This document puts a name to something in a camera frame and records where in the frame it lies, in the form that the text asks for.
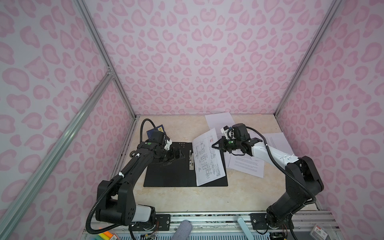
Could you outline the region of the red folder black inside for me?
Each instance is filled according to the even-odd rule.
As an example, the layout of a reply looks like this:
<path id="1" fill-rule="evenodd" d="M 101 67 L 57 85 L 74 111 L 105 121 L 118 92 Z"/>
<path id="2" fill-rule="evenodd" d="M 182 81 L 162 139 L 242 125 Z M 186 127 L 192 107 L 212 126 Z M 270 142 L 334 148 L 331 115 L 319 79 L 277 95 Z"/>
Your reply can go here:
<path id="1" fill-rule="evenodd" d="M 151 163 L 147 167 L 144 187 L 186 188 L 197 186 L 196 173 L 190 170 L 190 156 L 193 155 L 192 143 L 175 142 L 173 146 L 181 149 L 183 157 L 172 162 Z"/>

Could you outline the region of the technical drawing paper sheet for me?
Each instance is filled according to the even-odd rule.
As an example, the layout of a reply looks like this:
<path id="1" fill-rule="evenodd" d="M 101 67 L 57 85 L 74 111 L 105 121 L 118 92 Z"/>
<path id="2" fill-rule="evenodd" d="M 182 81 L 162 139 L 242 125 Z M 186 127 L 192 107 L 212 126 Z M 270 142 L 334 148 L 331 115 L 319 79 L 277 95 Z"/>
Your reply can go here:
<path id="1" fill-rule="evenodd" d="M 197 187 L 226 177 L 221 152 L 212 147 L 217 141 L 215 129 L 192 141 Z"/>

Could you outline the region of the large text sheet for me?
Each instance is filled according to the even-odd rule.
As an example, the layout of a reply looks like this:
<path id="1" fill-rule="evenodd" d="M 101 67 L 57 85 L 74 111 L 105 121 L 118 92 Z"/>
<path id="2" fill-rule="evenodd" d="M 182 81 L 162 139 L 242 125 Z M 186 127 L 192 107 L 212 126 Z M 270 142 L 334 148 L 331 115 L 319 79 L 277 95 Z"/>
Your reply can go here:
<path id="1" fill-rule="evenodd" d="M 264 177 L 265 162 L 249 155 L 238 156 L 224 153 L 226 167 L 255 177 Z"/>

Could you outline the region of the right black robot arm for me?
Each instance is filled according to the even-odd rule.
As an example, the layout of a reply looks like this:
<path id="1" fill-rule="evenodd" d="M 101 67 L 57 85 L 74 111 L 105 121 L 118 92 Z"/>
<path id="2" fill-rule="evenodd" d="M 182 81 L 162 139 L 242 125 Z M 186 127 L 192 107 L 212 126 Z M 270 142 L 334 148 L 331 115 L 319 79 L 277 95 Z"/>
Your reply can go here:
<path id="1" fill-rule="evenodd" d="M 307 156 L 297 157 L 270 146 L 267 138 L 257 130 L 243 123 L 221 129 L 223 136 L 212 145 L 221 153 L 241 154 L 260 159 L 275 166 L 285 175 L 285 193 L 266 210 L 263 221 L 268 229 L 286 225 L 293 228 L 292 217 L 305 206 L 317 201 L 317 194 L 324 190 L 324 184 L 314 161 Z"/>

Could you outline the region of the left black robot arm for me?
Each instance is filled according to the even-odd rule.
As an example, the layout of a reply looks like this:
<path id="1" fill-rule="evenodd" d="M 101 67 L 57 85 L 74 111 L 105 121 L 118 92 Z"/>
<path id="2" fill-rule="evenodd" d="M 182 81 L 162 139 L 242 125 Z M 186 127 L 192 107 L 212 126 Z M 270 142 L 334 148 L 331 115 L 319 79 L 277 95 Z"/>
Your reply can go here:
<path id="1" fill-rule="evenodd" d="M 97 200 L 86 220 L 85 229 L 89 234 L 97 235 L 119 226 L 132 226 L 137 222 L 155 224 L 155 208 L 136 204 L 134 187 L 151 164 L 170 164 L 185 157 L 180 147 L 165 133 L 155 131 L 152 137 L 141 141 L 132 152 L 131 160 L 109 181 L 98 185 Z"/>

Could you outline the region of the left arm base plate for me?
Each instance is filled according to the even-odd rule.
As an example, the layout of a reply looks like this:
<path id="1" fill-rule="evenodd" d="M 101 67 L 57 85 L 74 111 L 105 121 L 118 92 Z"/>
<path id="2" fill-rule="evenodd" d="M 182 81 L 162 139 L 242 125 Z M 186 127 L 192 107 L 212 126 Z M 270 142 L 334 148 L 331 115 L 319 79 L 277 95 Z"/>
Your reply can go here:
<path id="1" fill-rule="evenodd" d="M 169 231 L 171 223 L 171 215 L 156 214 L 155 217 L 150 217 L 148 222 L 137 222 L 132 225 L 134 232 L 153 232 L 153 231 Z"/>

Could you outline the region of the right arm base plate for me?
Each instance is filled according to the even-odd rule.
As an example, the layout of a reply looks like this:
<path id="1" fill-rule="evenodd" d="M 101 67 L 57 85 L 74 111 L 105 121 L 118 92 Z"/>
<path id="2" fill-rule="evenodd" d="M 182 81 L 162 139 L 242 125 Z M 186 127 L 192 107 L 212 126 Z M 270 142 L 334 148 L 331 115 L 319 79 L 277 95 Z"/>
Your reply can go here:
<path id="1" fill-rule="evenodd" d="M 295 228 L 293 221 L 289 220 L 288 217 L 277 218 L 272 213 L 251 213 L 250 218 L 253 230 L 282 230 L 283 227 L 289 230 L 290 227 Z"/>

